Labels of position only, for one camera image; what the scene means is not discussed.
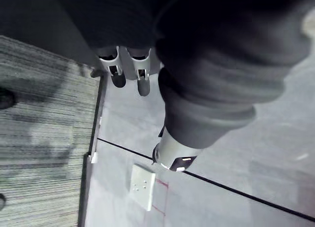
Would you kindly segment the robot left five-finger hand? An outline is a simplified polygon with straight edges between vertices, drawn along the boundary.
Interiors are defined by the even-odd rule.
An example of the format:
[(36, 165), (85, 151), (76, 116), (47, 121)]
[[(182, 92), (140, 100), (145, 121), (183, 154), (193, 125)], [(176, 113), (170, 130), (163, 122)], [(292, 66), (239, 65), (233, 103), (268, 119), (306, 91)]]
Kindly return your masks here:
[(165, 119), (153, 160), (175, 172), (280, 97), (311, 48), (302, 23), (315, 0), (58, 1), (100, 59), (155, 49)]

